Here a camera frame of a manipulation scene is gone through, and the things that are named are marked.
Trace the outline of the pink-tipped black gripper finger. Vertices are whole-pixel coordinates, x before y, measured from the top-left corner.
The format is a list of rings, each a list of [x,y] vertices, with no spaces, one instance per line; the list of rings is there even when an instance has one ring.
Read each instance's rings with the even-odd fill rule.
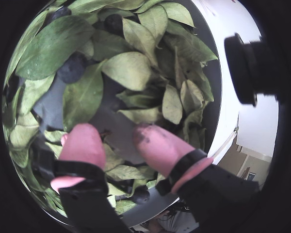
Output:
[[[78,124],[61,143],[59,159],[41,150],[32,165],[59,194],[72,225],[80,233],[130,232],[107,199],[106,155],[97,129]]]
[[[133,140],[144,161],[164,176],[159,193],[177,195],[197,222],[246,206],[259,192],[257,182],[220,168],[203,150],[157,125],[138,125]]]

